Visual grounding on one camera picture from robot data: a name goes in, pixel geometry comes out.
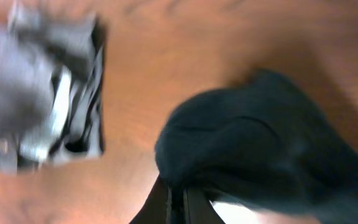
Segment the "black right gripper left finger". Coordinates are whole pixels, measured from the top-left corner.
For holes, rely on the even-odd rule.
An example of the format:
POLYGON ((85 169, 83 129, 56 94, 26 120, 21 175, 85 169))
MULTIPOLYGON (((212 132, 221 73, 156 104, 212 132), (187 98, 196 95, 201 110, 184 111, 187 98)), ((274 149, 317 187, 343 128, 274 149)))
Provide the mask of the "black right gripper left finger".
POLYGON ((169 196, 167 185, 158 176, 142 208, 129 224, 166 224, 169 196))

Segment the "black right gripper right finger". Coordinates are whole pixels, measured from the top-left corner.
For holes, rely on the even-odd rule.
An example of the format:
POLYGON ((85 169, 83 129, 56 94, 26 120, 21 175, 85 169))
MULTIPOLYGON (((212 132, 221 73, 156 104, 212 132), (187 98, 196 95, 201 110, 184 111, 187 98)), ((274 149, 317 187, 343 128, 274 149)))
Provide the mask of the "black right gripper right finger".
POLYGON ((185 189, 183 206, 186 224, 225 224, 200 189, 185 189))

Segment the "black t-shirt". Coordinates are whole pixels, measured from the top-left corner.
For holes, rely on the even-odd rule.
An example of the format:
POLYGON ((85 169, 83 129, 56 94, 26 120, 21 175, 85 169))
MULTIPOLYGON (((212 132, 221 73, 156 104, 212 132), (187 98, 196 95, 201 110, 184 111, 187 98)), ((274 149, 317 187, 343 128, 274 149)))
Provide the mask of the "black t-shirt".
POLYGON ((155 161, 174 197, 200 187, 211 201, 358 224, 358 154, 279 73, 183 102, 155 161))

